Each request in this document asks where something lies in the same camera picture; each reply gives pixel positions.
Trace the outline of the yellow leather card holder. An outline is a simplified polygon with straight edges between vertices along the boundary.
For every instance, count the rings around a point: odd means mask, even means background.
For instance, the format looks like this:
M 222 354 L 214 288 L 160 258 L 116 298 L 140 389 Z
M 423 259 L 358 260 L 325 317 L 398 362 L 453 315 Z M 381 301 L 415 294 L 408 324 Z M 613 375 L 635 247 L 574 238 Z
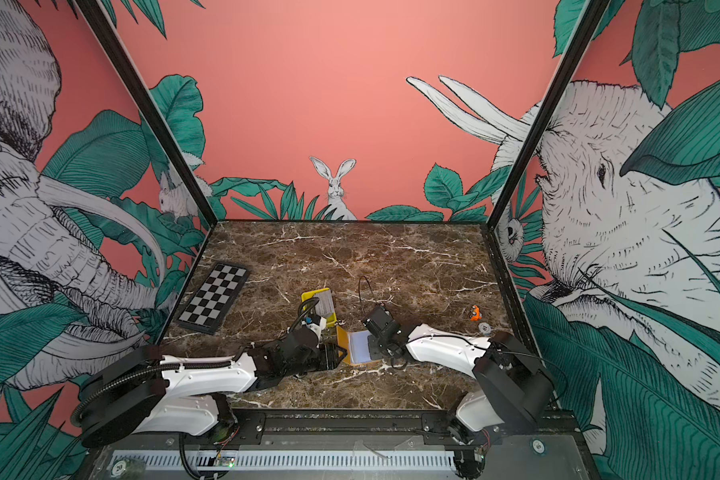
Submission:
M 344 363 L 357 366 L 376 361 L 369 347 L 371 334 L 368 330 L 350 332 L 339 325 L 335 329 L 338 345 L 347 351 Z

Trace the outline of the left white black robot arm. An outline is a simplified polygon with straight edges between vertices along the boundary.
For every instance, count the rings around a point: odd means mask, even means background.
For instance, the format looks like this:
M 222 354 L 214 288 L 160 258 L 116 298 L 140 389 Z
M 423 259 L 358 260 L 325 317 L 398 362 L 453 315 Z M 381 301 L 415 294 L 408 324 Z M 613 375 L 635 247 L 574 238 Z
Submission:
M 239 424 L 228 396 L 333 370 L 346 356 L 345 348 L 322 342 L 310 327 L 229 357 L 179 358 L 157 346 L 140 347 L 83 384 L 70 420 L 80 428 L 86 448 L 152 432 L 221 442 Z

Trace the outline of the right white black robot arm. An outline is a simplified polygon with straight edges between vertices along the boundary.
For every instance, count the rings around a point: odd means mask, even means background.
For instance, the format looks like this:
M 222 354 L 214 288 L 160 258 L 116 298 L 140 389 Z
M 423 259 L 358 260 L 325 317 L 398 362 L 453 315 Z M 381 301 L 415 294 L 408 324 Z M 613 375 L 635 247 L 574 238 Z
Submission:
M 382 305 L 370 311 L 363 326 L 393 358 L 437 364 L 477 382 L 479 388 L 450 414 L 448 429 L 462 443 L 486 431 L 530 434 L 552 402 L 552 374 L 507 332 L 467 337 L 424 323 L 401 324 Z

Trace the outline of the stack of grey cards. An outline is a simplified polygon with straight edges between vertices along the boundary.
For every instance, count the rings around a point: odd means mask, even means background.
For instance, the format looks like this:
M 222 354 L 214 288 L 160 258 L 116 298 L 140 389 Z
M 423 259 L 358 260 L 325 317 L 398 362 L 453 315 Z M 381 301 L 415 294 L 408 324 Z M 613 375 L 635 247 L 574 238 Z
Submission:
M 335 323 L 337 316 L 331 290 L 329 288 L 319 290 L 315 293 L 314 297 L 319 300 L 315 307 L 316 313 L 326 318 L 328 324 Z

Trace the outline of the orange small clip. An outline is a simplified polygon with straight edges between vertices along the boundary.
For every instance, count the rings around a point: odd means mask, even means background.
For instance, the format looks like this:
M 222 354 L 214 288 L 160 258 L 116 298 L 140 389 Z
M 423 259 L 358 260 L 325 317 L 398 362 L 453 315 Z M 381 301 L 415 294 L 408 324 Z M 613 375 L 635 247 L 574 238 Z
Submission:
M 481 310 L 478 305 L 473 305 L 470 313 L 471 321 L 480 321 L 482 319 Z

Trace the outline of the black white checkerboard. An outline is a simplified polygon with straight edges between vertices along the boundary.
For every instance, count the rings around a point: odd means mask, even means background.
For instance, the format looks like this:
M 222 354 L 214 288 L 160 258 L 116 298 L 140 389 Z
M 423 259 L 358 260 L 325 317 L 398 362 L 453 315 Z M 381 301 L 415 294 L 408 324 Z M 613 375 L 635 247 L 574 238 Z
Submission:
M 203 283 L 179 314 L 176 324 L 184 329 L 214 335 L 232 308 L 250 270 L 244 266 L 217 261 Z

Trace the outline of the black front rail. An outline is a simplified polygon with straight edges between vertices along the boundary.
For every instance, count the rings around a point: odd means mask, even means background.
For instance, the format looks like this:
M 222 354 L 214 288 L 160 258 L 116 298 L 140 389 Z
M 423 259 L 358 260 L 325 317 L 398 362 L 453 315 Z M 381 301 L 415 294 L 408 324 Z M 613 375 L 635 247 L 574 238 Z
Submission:
M 459 426 L 446 410 L 236 409 L 239 430 L 233 445 L 261 445 L 265 435 L 419 436 L 426 445 L 461 448 L 499 444 L 517 432 L 489 426 L 477 432 Z

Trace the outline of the right black frame post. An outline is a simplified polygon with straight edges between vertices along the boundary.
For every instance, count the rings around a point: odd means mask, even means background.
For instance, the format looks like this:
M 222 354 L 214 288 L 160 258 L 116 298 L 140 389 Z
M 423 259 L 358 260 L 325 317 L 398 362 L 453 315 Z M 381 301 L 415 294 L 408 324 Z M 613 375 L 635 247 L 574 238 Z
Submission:
M 507 182 L 501 191 L 499 199 L 494 205 L 493 212 L 487 221 L 489 230 L 494 230 L 510 202 L 512 192 L 520 183 L 523 172 L 534 157 L 536 148 L 540 145 L 541 137 L 547 128 L 552 115 L 559 106 L 567 85 L 571 81 L 581 58 L 583 57 L 594 33 L 597 29 L 607 7 L 607 0 L 591 0 L 584 5 L 570 42 L 562 56 L 552 82 L 547 89 L 537 115 L 531 125 L 530 131 L 522 144 Z

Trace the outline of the black frame post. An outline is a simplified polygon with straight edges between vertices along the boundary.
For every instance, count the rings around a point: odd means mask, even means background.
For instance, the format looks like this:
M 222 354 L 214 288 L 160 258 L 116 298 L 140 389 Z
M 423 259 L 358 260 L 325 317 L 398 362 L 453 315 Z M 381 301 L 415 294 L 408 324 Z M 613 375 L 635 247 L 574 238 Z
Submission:
M 213 229 L 218 223 L 217 217 L 207 201 L 206 195 L 200 190 L 193 172 L 184 160 L 178 142 L 134 66 L 129 53 L 119 39 L 105 9 L 99 1 L 81 0 L 75 1 L 75 5 L 117 71 L 151 133 L 155 135 L 158 145 L 177 170 L 190 196 L 197 204 L 201 218 L 210 229 Z
M 537 115 L 531 125 L 530 131 L 522 144 L 507 182 L 501 191 L 499 199 L 494 205 L 493 212 L 487 221 L 489 230 L 494 230 L 510 202 L 512 192 L 520 183 L 523 172 L 534 157 L 536 148 L 540 145 L 541 137 L 547 128 L 552 115 L 559 106 L 567 85 L 571 81 L 581 58 L 583 57 L 594 33 L 597 29 L 607 7 L 607 0 L 591 0 L 584 5 L 570 42 L 562 56 L 552 82 L 547 89 Z

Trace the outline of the left black frame post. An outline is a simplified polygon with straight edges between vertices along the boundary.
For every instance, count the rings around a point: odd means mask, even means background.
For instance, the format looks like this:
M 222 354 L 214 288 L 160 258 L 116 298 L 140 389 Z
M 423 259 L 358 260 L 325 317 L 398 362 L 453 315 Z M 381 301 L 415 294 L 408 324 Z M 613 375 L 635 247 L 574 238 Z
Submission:
M 75 5 L 117 71 L 151 133 L 155 135 L 158 145 L 177 170 L 190 196 L 197 204 L 201 218 L 210 229 L 213 229 L 218 223 L 217 217 L 207 201 L 206 195 L 200 190 L 193 172 L 184 160 L 178 142 L 134 66 L 129 53 L 119 39 L 105 9 L 99 1 L 81 0 L 75 1 Z

